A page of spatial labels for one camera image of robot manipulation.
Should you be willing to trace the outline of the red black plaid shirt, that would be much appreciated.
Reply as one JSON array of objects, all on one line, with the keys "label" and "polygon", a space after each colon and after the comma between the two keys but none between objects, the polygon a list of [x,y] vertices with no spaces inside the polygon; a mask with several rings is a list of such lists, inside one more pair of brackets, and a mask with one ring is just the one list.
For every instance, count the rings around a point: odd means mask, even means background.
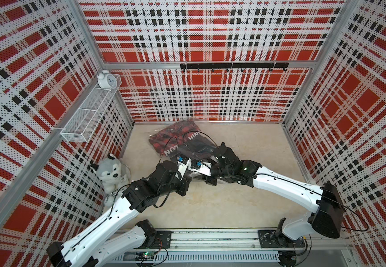
[{"label": "red black plaid shirt", "polygon": [[148,142],[155,151],[164,157],[172,157],[178,150],[185,150],[184,143],[194,140],[200,131],[191,120],[178,121],[151,135]]}]

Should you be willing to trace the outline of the clear plastic vacuum bag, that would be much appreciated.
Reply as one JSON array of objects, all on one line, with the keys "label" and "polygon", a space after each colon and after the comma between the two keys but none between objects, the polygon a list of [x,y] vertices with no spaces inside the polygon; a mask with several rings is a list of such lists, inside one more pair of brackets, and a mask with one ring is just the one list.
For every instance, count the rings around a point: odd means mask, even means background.
[{"label": "clear plastic vacuum bag", "polygon": [[160,156],[171,161],[192,160],[186,171],[190,179],[201,179],[210,185],[216,185],[219,180],[235,182],[236,156],[224,142],[218,144],[201,131],[195,121],[175,122],[151,135],[148,141]]}]

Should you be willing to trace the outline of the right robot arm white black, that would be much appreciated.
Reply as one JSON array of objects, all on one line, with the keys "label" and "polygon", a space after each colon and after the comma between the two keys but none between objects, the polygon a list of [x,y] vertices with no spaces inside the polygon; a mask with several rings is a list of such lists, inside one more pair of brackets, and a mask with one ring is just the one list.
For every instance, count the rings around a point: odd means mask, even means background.
[{"label": "right robot arm white black", "polygon": [[272,237],[279,243],[291,243],[306,235],[320,234],[340,238],[345,208],[337,188],[327,182],[324,186],[303,183],[278,174],[260,163],[240,160],[230,147],[222,143],[212,152],[209,178],[266,190],[291,200],[306,209],[296,219],[282,218]]}]

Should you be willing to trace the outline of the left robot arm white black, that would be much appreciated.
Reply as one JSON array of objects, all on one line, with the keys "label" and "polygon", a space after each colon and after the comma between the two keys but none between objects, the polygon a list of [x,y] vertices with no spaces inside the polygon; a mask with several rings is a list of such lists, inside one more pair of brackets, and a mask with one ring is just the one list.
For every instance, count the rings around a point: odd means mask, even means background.
[{"label": "left robot arm white black", "polygon": [[47,248],[54,267],[98,267],[117,253],[154,244],[156,229],[148,220],[138,222],[131,230],[113,238],[112,235],[163,195],[176,192],[185,196],[189,181],[184,174],[192,160],[163,161],[146,178],[130,183],[118,192],[112,207],[88,228],[66,242],[54,242]]}]

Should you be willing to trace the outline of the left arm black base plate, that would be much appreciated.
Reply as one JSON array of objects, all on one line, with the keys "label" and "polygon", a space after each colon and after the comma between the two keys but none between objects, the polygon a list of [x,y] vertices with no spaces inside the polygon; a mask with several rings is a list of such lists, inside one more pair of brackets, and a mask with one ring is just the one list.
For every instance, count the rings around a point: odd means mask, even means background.
[{"label": "left arm black base plate", "polygon": [[172,231],[158,230],[150,238],[147,238],[144,246],[151,249],[169,249],[171,245]]}]

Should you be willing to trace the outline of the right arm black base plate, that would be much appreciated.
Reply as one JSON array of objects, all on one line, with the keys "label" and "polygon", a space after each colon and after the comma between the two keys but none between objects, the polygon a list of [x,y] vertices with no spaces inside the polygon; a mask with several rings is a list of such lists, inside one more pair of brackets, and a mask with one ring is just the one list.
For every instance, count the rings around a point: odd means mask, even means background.
[{"label": "right arm black base plate", "polygon": [[291,240],[284,234],[277,234],[276,230],[259,230],[259,242],[261,248],[305,248],[305,240],[302,238]]}]

